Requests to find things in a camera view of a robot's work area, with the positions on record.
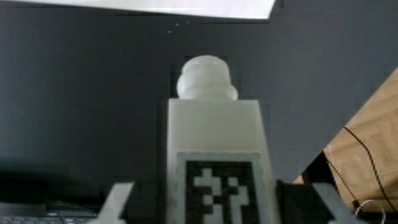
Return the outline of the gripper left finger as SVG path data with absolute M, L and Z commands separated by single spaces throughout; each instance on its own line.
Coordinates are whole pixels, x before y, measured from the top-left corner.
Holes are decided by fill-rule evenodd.
M 125 210 L 134 186 L 134 182 L 121 182 L 114 184 L 100 214 L 96 219 L 91 221 L 91 224 L 126 224 L 126 220 L 121 218 L 121 213 Z

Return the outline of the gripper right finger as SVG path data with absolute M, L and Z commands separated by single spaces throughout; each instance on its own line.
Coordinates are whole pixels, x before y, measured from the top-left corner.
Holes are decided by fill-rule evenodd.
M 313 188 L 333 214 L 333 220 L 327 224 L 368 224 L 366 221 L 354 217 L 333 185 L 327 183 L 313 183 Z

